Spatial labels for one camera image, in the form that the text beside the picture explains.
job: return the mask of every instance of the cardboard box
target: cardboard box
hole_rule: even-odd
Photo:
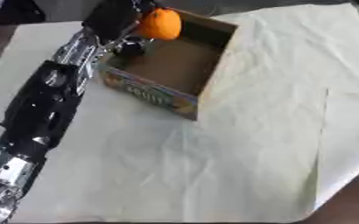
[[[197,120],[199,100],[236,26],[178,11],[179,38],[155,40],[146,54],[126,63],[116,57],[102,66],[105,83],[138,98]]]

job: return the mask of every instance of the table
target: table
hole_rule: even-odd
[[[16,26],[0,27],[0,56]],[[311,217],[299,223],[359,223],[359,177]]]

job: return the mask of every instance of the black object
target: black object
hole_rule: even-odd
[[[5,0],[0,9],[0,25],[33,24],[46,21],[45,13],[33,0]]]
[[[105,0],[82,25],[93,30],[104,43],[121,37],[138,18],[148,15],[156,6],[152,0]]]
[[[5,111],[0,149],[37,163],[57,147],[82,99],[76,92],[77,68],[46,61],[38,69]],[[57,83],[46,84],[53,73]]]

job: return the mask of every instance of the crumpled paper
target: crumpled paper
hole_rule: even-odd
[[[198,122],[96,77],[13,221],[298,221],[356,176],[357,11],[303,5],[218,19],[240,28]],[[79,29],[18,27],[0,59],[0,121]]]

